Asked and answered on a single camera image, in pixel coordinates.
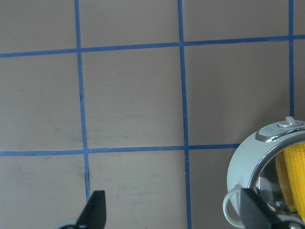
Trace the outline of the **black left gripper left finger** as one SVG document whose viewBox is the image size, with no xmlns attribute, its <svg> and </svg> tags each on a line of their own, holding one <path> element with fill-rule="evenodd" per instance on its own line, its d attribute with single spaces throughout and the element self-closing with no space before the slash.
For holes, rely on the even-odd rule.
<svg viewBox="0 0 305 229">
<path fill-rule="evenodd" d="M 94 191 L 76 220 L 64 222 L 55 229 L 104 229 L 106 225 L 106 195 L 104 190 Z"/>
</svg>

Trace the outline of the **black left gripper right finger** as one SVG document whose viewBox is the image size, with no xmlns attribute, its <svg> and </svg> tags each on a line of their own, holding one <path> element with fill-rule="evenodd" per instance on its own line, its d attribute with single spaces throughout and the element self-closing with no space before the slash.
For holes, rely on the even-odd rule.
<svg viewBox="0 0 305 229">
<path fill-rule="evenodd" d="M 239 216 L 246 229 L 303 229 L 299 218 L 277 214 L 250 188 L 240 192 Z"/>
</svg>

